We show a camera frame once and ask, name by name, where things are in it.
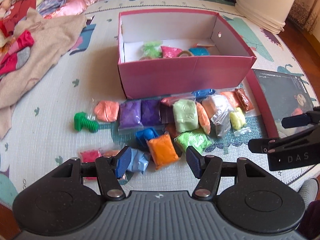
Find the pink cardboard box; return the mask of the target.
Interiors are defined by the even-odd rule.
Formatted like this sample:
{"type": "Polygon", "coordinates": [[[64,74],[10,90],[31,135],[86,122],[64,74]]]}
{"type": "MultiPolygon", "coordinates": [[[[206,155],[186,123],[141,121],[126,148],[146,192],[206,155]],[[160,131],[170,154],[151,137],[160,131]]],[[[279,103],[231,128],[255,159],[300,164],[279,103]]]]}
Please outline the pink cardboard box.
{"type": "Polygon", "coordinates": [[[193,9],[121,12],[118,50],[128,99],[236,87],[257,59],[220,14],[193,9]]]}

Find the yellow clay bag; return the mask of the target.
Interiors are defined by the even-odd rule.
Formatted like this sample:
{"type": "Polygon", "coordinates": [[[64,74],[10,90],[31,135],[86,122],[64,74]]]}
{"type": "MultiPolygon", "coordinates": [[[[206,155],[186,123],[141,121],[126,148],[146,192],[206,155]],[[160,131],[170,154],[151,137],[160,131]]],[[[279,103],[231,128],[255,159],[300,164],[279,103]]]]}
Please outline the yellow clay bag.
{"type": "Polygon", "coordinates": [[[236,131],[247,126],[245,115],[240,107],[236,107],[235,111],[232,111],[229,114],[229,118],[232,128],[236,131]]]}

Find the cartoon play mat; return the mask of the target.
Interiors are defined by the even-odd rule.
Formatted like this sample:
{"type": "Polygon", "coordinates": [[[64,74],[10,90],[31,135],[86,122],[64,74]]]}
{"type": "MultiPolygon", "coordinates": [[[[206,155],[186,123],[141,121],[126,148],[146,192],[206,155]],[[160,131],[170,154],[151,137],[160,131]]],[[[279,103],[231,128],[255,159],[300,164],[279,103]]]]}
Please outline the cartoon play mat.
{"type": "Polygon", "coordinates": [[[251,46],[255,69],[299,76],[314,105],[317,96],[287,43],[261,30],[223,0],[101,0],[85,12],[84,44],[60,58],[17,103],[12,127],[1,141],[1,203],[11,207],[17,194],[81,151],[113,144],[135,146],[132,134],[115,123],[97,133],[74,129],[74,115],[90,113],[100,100],[123,101],[118,62],[118,15],[122,11],[192,8],[217,11],[251,46]]]}

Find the pale green clay bag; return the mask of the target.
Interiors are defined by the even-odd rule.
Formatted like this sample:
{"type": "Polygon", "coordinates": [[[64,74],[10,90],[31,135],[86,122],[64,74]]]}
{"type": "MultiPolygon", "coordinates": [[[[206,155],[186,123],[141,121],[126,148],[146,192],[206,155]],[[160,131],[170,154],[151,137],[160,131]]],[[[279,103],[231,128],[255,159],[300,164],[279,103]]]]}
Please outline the pale green clay bag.
{"type": "Polygon", "coordinates": [[[178,100],[173,104],[172,109],[176,131],[183,133],[199,128],[197,108],[194,100],[178,100]]]}

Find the beige cloth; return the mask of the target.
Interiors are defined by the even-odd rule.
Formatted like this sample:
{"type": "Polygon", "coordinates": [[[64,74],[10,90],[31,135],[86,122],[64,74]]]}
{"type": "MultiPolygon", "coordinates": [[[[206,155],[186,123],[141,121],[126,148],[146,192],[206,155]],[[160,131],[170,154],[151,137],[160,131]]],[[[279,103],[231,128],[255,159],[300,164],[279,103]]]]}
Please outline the beige cloth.
{"type": "Polygon", "coordinates": [[[33,8],[28,9],[26,19],[16,25],[14,37],[28,30],[35,43],[24,66],[1,79],[1,139],[12,127],[12,115],[18,100],[75,45],[85,26],[85,15],[45,19],[33,8]]]}

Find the white clay bag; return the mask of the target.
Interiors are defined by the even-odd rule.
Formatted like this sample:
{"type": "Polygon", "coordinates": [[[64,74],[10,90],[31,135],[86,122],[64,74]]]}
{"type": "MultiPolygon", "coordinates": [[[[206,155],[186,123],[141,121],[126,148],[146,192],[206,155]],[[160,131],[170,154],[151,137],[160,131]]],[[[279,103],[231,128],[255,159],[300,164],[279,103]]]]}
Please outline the white clay bag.
{"type": "Polygon", "coordinates": [[[234,107],[229,103],[228,99],[224,95],[214,94],[210,95],[209,99],[213,104],[214,113],[222,113],[225,111],[233,112],[234,107]]]}

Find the salmon clay bag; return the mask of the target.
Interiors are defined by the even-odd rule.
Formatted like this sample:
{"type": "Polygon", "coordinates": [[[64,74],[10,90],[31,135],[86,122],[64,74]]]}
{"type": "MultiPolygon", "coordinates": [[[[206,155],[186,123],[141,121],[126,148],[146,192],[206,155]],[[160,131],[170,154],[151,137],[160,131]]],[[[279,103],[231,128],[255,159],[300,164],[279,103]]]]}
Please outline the salmon clay bag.
{"type": "Polygon", "coordinates": [[[118,118],[120,104],[115,101],[102,100],[94,107],[96,118],[103,122],[115,122],[118,118]]]}

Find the white bucket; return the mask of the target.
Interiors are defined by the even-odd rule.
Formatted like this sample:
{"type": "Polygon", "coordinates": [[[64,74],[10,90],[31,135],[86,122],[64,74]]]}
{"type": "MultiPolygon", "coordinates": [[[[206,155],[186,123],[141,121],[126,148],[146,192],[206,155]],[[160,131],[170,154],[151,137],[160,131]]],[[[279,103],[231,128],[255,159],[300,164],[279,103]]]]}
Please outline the white bucket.
{"type": "Polygon", "coordinates": [[[259,27],[278,34],[284,30],[285,20],[295,0],[236,0],[240,14],[259,27]]]}

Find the light blue clay bag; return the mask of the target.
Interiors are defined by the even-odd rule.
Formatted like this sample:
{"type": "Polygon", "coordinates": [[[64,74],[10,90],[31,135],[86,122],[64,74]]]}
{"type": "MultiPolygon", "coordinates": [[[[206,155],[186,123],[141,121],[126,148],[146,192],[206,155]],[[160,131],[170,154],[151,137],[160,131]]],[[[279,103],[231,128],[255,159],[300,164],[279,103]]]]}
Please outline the light blue clay bag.
{"type": "Polygon", "coordinates": [[[139,149],[131,149],[131,161],[127,167],[127,171],[133,173],[144,174],[150,161],[150,153],[139,149]]]}

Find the blue plastic toy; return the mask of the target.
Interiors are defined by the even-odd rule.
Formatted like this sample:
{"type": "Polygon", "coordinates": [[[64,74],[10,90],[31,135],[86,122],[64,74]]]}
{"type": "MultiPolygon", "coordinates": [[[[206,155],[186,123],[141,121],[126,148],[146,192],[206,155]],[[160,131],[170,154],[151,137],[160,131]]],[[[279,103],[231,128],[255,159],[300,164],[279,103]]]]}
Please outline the blue plastic toy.
{"type": "Polygon", "coordinates": [[[159,134],[152,127],[137,131],[135,133],[135,139],[138,144],[138,148],[143,151],[147,151],[149,149],[147,142],[157,137],[159,137],[159,134]]]}

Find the dark purple clay bag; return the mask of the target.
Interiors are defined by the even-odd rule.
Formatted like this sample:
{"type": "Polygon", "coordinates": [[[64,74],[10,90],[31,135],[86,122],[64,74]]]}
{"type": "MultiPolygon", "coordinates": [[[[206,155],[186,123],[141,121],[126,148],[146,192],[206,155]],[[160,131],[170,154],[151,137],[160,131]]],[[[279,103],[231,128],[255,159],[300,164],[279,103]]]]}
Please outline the dark purple clay bag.
{"type": "Polygon", "coordinates": [[[142,117],[141,122],[143,126],[158,126],[161,124],[160,116],[160,101],[151,99],[143,100],[141,103],[142,117]]]}

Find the pile of colourful clothes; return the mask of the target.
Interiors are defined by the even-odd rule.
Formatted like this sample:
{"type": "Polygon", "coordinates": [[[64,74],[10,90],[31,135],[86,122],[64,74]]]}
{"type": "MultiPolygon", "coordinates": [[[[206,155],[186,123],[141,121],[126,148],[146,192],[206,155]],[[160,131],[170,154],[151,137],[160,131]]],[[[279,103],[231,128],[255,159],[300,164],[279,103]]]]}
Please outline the pile of colourful clothes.
{"type": "Polygon", "coordinates": [[[29,9],[46,19],[78,15],[97,0],[1,0],[1,77],[22,68],[30,56],[34,40],[30,31],[14,38],[18,22],[29,9]]]}

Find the light orange clay bag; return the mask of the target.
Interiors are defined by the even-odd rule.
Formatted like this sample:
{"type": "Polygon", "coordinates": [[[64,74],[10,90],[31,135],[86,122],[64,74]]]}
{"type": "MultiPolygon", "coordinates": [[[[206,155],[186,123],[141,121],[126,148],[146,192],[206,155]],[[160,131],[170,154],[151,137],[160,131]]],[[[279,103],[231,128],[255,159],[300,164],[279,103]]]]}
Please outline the light orange clay bag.
{"type": "Polygon", "coordinates": [[[235,91],[225,91],[221,92],[221,95],[225,96],[231,106],[236,109],[237,107],[241,107],[241,103],[235,93],[235,91]]]}

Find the peach clay bag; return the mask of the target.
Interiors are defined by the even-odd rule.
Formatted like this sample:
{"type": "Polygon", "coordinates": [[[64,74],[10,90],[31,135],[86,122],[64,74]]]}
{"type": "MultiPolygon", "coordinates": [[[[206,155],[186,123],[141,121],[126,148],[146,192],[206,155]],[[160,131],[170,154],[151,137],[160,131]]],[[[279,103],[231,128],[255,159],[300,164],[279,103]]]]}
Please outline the peach clay bag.
{"type": "Polygon", "coordinates": [[[102,153],[105,158],[115,157],[119,153],[119,150],[108,150],[102,153]]]}

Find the box lid with woman photo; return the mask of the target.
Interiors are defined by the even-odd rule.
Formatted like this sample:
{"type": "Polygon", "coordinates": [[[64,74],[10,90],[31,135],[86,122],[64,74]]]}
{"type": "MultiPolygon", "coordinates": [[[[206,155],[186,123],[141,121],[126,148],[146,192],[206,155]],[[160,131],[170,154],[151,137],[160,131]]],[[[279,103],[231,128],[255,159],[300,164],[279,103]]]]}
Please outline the box lid with woman photo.
{"type": "Polygon", "coordinates": [[[270,138],[284,138],[310,128],[310,125],[284,128],[283,118],[303,114],[313,109],[306,82],[300,74],[286,74],[252,69],[246,80],[261,113],[270,138]]]}

